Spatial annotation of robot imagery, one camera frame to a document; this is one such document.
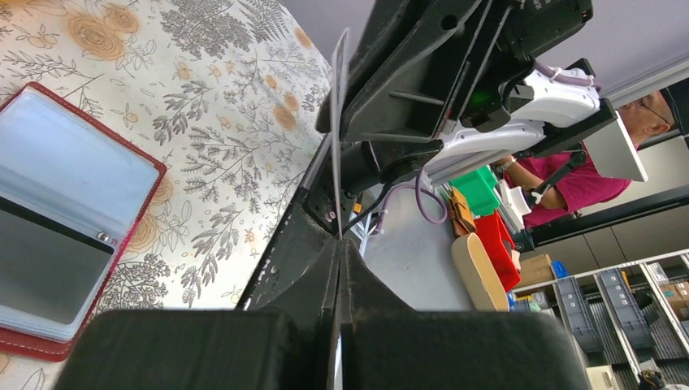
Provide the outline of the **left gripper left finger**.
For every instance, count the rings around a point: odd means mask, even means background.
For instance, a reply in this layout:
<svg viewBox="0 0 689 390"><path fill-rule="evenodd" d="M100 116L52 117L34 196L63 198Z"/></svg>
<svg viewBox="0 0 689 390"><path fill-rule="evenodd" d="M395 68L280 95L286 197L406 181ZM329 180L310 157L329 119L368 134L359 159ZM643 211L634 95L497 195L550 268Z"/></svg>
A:
<svg viewBox="0 0 689 390"><path fill-rule="evenodd" d="M255 310L113 310L85 328L57 389L332 389L340 242Z"/></svg>

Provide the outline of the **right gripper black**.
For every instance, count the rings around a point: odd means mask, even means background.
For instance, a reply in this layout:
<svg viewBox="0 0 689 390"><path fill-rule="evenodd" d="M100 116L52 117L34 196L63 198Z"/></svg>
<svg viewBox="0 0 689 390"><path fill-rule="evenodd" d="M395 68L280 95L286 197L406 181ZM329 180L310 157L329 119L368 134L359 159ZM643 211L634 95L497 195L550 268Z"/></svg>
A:
<svg viewBox="0 0 689 390"><path fill-rule="evenodd" d="M592 16L589 1L377 1L346 85L332 88L340 117L325 100L316 130L349 143L424 143L448 120L489 132L536 59Z"/></svg>

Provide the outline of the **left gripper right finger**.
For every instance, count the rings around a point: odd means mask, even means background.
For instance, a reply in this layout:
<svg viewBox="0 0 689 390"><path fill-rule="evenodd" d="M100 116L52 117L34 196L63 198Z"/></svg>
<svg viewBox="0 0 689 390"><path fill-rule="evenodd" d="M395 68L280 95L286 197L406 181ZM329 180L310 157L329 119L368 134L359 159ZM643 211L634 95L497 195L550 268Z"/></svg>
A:
<svg viewBox="0 0 689 390"><path fill-rule="evenodd" d="M419 311L340 243L347 389L586 389L566 331L543 314Z"/></svg>

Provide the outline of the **black credit card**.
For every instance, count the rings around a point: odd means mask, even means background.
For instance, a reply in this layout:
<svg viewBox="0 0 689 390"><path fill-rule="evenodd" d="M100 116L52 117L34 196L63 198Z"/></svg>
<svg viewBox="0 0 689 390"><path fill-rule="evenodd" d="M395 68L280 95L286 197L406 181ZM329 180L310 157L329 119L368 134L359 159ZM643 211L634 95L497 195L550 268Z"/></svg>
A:
<svg viewBox="0 0 689 390"><path fill-rule="evenodd" d="M99 240L1 200L1 307L63 326L81 316L114 253Z"/></svg>

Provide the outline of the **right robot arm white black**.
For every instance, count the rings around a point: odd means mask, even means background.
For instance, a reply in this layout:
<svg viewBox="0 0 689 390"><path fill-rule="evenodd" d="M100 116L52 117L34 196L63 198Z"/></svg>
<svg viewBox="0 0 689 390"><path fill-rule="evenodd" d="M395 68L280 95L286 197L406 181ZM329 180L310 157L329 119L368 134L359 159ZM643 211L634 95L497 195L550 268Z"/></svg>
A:
<svg viewBox="0 0 689 390"><path fill-rule="evenodd" d="M353 198L425 171L440 184L506 154L569 151L617 118L586 59L536 59L593 16L589 1L378 1L351 59L336 50L301 182Z"/></svg>

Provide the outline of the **tan oval wooden object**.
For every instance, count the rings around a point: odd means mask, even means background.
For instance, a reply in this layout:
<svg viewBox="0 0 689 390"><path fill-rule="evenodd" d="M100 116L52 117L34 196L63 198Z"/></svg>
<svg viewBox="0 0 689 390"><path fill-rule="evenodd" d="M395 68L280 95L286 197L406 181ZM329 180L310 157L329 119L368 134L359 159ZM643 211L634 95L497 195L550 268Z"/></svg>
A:
<svg viewBox="0 0 689 390"><path fill-rule="evenodd" d="M507 293L480 238L475 233L457 238L451 254L474 308L508 312Z"/></svg>

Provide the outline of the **green storage bin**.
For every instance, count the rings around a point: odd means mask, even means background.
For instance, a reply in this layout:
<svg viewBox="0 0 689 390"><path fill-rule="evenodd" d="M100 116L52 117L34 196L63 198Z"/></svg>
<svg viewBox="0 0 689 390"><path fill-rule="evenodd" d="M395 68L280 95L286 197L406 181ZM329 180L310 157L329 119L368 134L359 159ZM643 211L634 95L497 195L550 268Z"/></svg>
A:
<svg viewBox="0 0 689 390"><path fill-rule="evenodd" d="M480 167L449 182L462 194L474 216L491 215L500 205L497 178L489 166Z"/></svg>

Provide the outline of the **red storage bin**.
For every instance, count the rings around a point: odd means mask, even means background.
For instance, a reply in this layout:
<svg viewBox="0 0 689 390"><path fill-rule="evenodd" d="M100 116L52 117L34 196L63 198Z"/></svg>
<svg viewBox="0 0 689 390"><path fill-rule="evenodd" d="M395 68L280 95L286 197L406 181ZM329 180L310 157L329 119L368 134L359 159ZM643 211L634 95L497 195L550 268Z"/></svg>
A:
<svg viewBox="0 0 689 390"><path fill-rule="evenodd" d="M474 224L504 290L509 293L521 276L513 260L515 245L507 227L497 212L476 219Z"/></svg>

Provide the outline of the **floral table mat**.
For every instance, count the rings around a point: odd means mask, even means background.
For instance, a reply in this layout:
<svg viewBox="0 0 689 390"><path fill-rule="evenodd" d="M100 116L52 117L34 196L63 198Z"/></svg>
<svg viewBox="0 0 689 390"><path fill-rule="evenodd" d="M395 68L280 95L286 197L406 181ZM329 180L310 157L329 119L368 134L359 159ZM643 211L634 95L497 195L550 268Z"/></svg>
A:
<svg viewBox="0 0 689 390"><path fill-rule="evenodd" d="M113 310L234 310L321 142L328 61L277 1L4 1L1 108L37 82L166 166L61 362L1 349L4 389L57 389Z"/></svg>

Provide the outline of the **person in magenta shirt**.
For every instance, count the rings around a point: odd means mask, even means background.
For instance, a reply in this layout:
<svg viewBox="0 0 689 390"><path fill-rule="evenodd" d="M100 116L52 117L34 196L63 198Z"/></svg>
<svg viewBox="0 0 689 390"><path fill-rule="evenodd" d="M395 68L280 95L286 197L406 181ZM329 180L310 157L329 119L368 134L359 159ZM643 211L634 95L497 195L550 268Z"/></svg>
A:
<svg viewBox="0 0 689 390"><path fill-rule="evenodd" d="M617 112L636 148L651 137L683 128L688 125L688 80L620 106ZM568 153L522 159L509 155L493 162L492 167L503 175L510 187L533 189L569 159ZM588 158L546 192L542 202L523 217L524 225L538 227L582 208L611 201L630 184L629 180L603 177Z"/></svg>

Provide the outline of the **grey storage crates shelf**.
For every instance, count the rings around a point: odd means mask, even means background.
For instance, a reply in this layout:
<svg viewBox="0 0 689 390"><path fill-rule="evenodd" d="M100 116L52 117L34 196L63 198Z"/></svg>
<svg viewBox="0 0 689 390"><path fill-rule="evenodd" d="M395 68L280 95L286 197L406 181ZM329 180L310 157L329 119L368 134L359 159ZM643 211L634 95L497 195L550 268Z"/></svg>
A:
<svg viewBox="0 0 689 390"><path fill-rule="evenodd" d="M516 288L514 311L552 315L591 389L688 387L688 251Z"/></svg>

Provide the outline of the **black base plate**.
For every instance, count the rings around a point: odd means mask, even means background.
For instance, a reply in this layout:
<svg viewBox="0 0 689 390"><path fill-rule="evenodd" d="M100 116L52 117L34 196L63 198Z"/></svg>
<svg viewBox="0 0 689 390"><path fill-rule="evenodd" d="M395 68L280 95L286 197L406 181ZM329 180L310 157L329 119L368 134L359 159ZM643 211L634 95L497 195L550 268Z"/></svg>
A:
<svg viewBox="0 0 689 390"><path fill-rule="evenodd" d="M333 135L323 138L240 296L238 310L256 310L280 295L337 234L341 204L333 184L332 149L338 145Z"/></svg>

